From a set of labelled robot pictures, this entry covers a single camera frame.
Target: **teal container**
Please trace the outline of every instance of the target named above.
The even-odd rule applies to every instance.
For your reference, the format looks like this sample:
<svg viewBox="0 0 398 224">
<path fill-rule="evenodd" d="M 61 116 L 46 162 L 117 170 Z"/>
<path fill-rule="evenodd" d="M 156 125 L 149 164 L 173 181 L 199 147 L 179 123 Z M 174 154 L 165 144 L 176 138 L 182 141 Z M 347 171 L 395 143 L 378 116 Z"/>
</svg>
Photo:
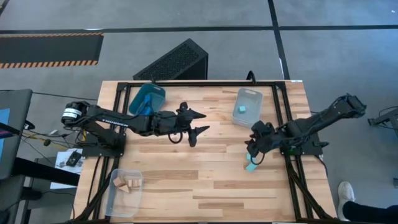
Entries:
<svg viewBox="0 0 398 224">
<path fill-rule="evenodd" d="M 134 115 L 142 113 L 141 106 L 144 106 L 145 96 L 147 95 L 150 96 L 150 104 L 154 112 L 158 112 L 166 101 L 166 91 L 163 88 L 151 83 L 146 83 L 141 86 L 136 97 L 132 100 L 129 106 L 130 113 Z"/>
</svg>

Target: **white sneaker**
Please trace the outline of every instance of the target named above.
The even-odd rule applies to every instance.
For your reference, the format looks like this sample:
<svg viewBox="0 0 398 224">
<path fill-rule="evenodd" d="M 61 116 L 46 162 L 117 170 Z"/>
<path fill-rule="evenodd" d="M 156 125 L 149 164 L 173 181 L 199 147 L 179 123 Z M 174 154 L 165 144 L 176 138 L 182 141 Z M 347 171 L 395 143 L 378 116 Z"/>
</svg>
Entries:
<svg viewBox="0 0 398 224">
<path fill-rule="evenodd" d="M 343 214 L 343 205 L 346 202 L 354 202 L 355 201 L 355 196 L 354 196 L 354 190 L 351 184 L 349 184 L 347 181 L 343 181 L 339 184 L 338 186 L 338 208 L 337 208 L 337 216 L 341 221 L 349 221 L 344 217 Z"/>
</svg>

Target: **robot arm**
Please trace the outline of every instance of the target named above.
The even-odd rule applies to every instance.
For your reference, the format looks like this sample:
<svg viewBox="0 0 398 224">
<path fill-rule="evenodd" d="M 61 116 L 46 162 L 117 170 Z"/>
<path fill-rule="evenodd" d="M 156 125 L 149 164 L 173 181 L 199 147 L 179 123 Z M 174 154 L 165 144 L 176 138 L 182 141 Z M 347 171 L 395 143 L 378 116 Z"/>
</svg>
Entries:
<svg viewBox="0 0 398 224">
<path fill-rule="evenodd" d="M 179 143 L 182 140 L 182 133 L 188 133 L 189 143 L 194 147 L 197 143 L 197 136 L 204 132 L 209 126 L 192 129 L 190 124 L 194 119 L 205 118 L 206 115 L 188 109 L 186 102 L 181 103 L 177 109 L 177 114 L 173 111 L 160 111 L 152 115 L 127 115 L 115 111 L 106 110 L 96 105 L 90 105 L 85 101 L 76 101 L 67 104 L 61 122 L 67 128 L 82 128 L 95 135 L 99 142 L 112 145 L 115 135 L 118 133 L 110 129 L 104 129 L 95 121 L 101 121 L 116 126 L 129 128 L 141 136 L 162 136 L 171 134 L 180 134 L 180 139 L 173 143 Z"/>
<path fill-rule="evenodd" d="M 349 94 L 337 98 L 327 109 L 305 119 L 289 121 L 278 128 L 271 123 L 258 121 L 251 128 L 253 134 L 247 150 L 251 157 L 259 152 L 267 153 L 278 147 L 299 147 L 309 137 L 343 118 L 360 118 L 365 114 L 366 105 Z"/>
</svg>

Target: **wooden tabletop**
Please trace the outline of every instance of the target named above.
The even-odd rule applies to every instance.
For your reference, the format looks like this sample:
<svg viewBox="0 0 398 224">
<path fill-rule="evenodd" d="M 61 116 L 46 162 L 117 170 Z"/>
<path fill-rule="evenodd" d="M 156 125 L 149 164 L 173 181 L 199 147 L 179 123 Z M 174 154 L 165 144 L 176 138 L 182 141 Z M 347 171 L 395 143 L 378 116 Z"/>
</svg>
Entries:
<svg viewBox="0 0 398 224">
<path fill-rule="evenodd" d="M 113 108 L 117 83 L 103 82 L 98 99 L 100 107 Z M 293 119 L 310 116 L 303 83 L 286 81 L 286 86 Z M 253 173 L 245 170 L 249 162 L 244 141 L 249 140 L 251 131 L 232 123 L 234 102 L 242 87 L 165 87 L 166 103 L 162 110 L 175 111 L 186 101 L 190 108 L 207 115 L 192 126 L 210 125 L 210 128 L 199 136 L 194 148 L 189 147 L 186 135 L 180 144 L 172 144 L 167 136 L 145 138 L 127 130 L 127 144 L 119 168 L 143 173 L 142 202 L 134 218 L 113 217 L 112 222 L 295 220 L 285 162 L 279 150 L 267 153 Z M 261 120 L 278 126 L 271 88 L 247 88 L 264 95 Z M 131 89 L 130 102 L 138 90 L 139 87 Z M 283 106 L 281 93 L 279 98 Z M 286 122 L 284 107 L 282 113 Z M 86 206 L 96 160 L 86 159 L 83 165 L 74 203 L 77 215 Z M 324 210 L 335 217 L 325 168 L 313 156 L 302 156 L 302 160 L 309 191 Z M 102 159 L 91 196 L 97 191 L 101 163 Z M 301 214 L 305 217 L 302 194 L 299 189 L 297 192 Z M 104 216 L 107 197 L 108 194 L 103 197 L 100 218 Z"/>
</svg>

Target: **concrete floor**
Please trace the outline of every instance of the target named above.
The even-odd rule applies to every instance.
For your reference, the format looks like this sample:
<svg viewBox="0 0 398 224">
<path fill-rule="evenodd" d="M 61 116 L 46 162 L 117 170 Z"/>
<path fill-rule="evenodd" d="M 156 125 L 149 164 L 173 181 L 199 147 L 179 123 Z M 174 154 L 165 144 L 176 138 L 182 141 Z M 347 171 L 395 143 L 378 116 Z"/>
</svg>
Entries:
<svg viewBox="0 0 398 224">
<path fill-rule="evenodd" d="M 276 0 L 280 26 L 398 24 L 395 0 Z M 167 26 L 270 26 L 266 0 L 10 0 L 0 30 L 92 29 Z M 369 127 L 366 118 L 398 105 L 398 30 L 282 31 L 291 79 L 303 80 L 313 111 L 351 93 L 368 105 L 361 119 L 340 121 L 320 132 L 335 205 L 337 185 L 352 183 L 358 202 L 387 207 L 398 202 L 398 138 L 393 130 Z M 31 88 L 61 95 L 98 97 L 103 80 L 132 75 L 170 49 L 192 38 L 209 53 L 209 79 L 282 79 L 273 31 L 106 34 L 95 67 L 0 70 L 0 89 Z M 61 129 L 60 115 L 71 99 L 34 95 L 28 120 L 40 132 Z M 52 106 L 44 110 L 43 104 Z M 32 144 L 46 156 L 56 148 Z M 19 156 L 40 157 L 26 144 Z M 48 213 L 59 219 L 49 220 Z M 30 223 L 65 221 L 70 205 L 34 210 Z"/>
</svg>

